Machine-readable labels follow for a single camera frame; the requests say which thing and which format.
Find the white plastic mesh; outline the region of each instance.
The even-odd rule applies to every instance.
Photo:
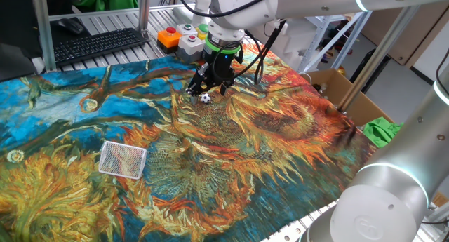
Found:
[[[101,150],[98,170],[110,175],[139,179],[146,158],[147,150],[143,148],[106,141]]]

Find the small white ball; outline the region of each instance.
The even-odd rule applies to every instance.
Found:
[[[207,93],[201,94],[201,101],[204,103],[209,103],[211,100],[210,95]]]

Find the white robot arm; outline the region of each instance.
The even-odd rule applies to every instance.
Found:
[[[437,1],[444,0],[212,0],[208,39],[216,48],[238,47],[242,29],[271,20]],[[360,169],[338,204],[315,220],[300,242],[413,240],[431,198],[449,174],[449,93],[444,87],[449,87],[449,68],[393,141]]]
[[[253,0],[212,0],[211,13],[225,13]],[[248,29],[273,19],[336,15],[428,4],[444,0],[263,0],[233,15],[214,18],[227,29]]]

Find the black keyboard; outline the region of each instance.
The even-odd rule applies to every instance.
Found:
[[[95,56],[117,52],[144,43],[145,39],[133,28],[72,39],[60,42],[54,46],[56,65],[63,66],[87,60]]]

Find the sunflower painting print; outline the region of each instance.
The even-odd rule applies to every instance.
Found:
[[[0,83],[11,238],[261,241],[334,201],[375,151],[271,53],[260,85],[242,76],[208,104],[184,92],[195,67],[167,57]],[[147,150],[139,180],[98,172],[106,140]]]

